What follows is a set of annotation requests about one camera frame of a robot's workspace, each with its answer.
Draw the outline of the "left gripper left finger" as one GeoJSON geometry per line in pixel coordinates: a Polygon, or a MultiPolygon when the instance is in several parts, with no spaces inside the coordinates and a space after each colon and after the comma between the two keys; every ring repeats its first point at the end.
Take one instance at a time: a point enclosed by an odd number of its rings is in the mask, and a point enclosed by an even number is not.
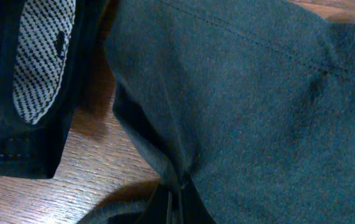
{"type": "Polygon", "coordinates": [[[135,224],[171,224],[173,193],[159,184],[135,224]]]}

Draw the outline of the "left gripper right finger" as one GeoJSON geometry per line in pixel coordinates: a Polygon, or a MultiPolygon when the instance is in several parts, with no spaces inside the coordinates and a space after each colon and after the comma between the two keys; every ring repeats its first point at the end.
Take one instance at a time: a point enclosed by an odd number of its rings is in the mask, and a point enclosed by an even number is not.
{"type": "Polygon", "coordinates": [[[178,191],[178,216],[179,224],[216,224],[191,179],[184,179],[178,191]]]}

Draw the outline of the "dark green t-shirt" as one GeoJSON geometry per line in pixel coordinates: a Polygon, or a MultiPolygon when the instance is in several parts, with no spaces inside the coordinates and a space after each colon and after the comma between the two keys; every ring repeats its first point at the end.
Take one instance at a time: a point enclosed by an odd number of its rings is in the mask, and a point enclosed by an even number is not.
{"type": "MultiPolygon", "coordinates": [[[[355,223],[355,24],[287,1],[121,1],[113,113],[216,223],[355,223]]],[[[135,223],[150,198],[83,223],[135,223]]]]}

